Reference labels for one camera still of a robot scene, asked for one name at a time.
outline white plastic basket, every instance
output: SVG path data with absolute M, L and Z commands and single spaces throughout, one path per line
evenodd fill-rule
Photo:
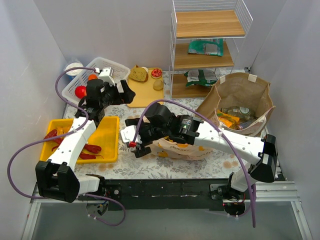
M 119 83 L 120 80 L 127 80 L 130 74 L 130 69 L 122 64 L 116 63 L 114 61 L 97 57 L 92 62 L 90 62 L 87 68 L 99 68 L 103 69 L 105 67 L 113 68 L 113 79 L 116 83 Z M 96 74 L 90 70 L 82 70 L 63 90 L 62 96 L 64 96 L 68 101 L 77 104 L 80 99 L 75 95 L 76 87 L 78 86 L 86 86 L 88 82 L 88 77 L 91 74 Z

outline yellow tray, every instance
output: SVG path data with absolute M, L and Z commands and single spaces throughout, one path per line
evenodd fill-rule
M 73 119 L 53 119 L 49 123 L 48 134 L 53 129 L 57 128 L 71 128 Z M 98 128 L 89 137 L 88 144 L 98 145 L 102 148 L 101 152 L 94 154 L 87 150 L 83 150 L 85 154 L 101 155 L 96 159 L 81 159 L 80 157 L 76 161 L 77 164 L 104 164 L 114 163 L 118 158 L 118 138 L 119 138 L 119 117 L 106 116 L 100 122 Z M 40 161 L 46 161 L 55 150 L 51 151 L 53 147 L 57 146 L 54 141 L 46 141 L 43 144 Z
M 153 69 L 160 69 L 159 67 L 151 67 L 148 68 L 148 80 L 146 82 L 139 82 L 132 80 L 130 77 L 128 77 L 128 85 L 132 91 L 135 92 L 135 97 L 133 99 L 133 102 L 130 104 L 127 104 L 129 108 L 145 108 L 153 102 L 154 100 L 163 99 L 164 98 L 164 89 L 161 90 L 154 90 L 154 82 L 155 80 L 160 79 L 163 81 L 163 76 L 161 76 L 158 79 L 154 79 L 151 76 L 151 72 Z

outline shelf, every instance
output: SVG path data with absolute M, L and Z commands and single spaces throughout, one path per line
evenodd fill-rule
M 207 86 L 188 86 L 187 77 L 184 74 L 174 74 L 172 82 L 172 98 L 201 98 L 206 97 L 211 88 Z
M 227 43 L 223 42 L 223 56 L 189 54 L 189 43 L 175 45 L 174 69 L 201 69 L 232 67 L 232 61 Z
M 244 37 L 245 31 L 234 10 L 178 11 L 177 38 Z

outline floral tablecloth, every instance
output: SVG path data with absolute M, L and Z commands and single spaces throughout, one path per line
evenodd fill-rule
M 230 70 L 220 69 L 217 73 L 223 76 Z M 170 99 L 170 78 L 168 71 L 163 72 L 164 98 Z M 192 109 L 202 103 L 204 98 L 184 98 L 176 101 Z M 185 109 L 165 103 L 169 109 L 177 114 L 189 114 Z M 109 106 L 105 110 L 106 116 L 119 116 L 120 130 L 128 118 L 138 118 L 144 108 L 129 108 L 126 105 Z M 74 118 L 76 109 L 67 106 L 64 118 Z M 186 161 L 168 157 L 159 157 L 148 154 L 141 158 L 135 158 L 127 146 L 122 143 L 121 137 L 118 141 L 118 159 L 115 163 L 99 164 L 77 164 L 74 172 L 80 177 L 85 174 L 97 174 L 106 179 L 198 179 L 198 178 L 228 178 L 231 172 L 240 168 L 237 158 L 219 150 L 214 150 L 208 157 L 198 161 Z

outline yellow bin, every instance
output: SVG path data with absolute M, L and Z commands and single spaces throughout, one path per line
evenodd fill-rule
M 71 128 L 73 119 L 53 119 L 49 123 L 48 134 L 53 129 L 57 128 Z M 118 139 L 119 139 L 119 117 L 106 116 L 100 122 L 98 128 L 88 139 L 88 144 L 98 145 L 102 148 L 101 152 L 94 154 L 85 149 L 82 151 L 85 154 L 101 155 L 96 156 L 96 159 L 81 159 L 80 157 L 76 161 L 77 164 L 105 164 L 114 163 L 118 158 Z M 43 144 L 41 151 L 40 161 L 46 161 L 56 149 L 52 151 L 52 148 L 58 144 L 54 141 L 46 141 Z

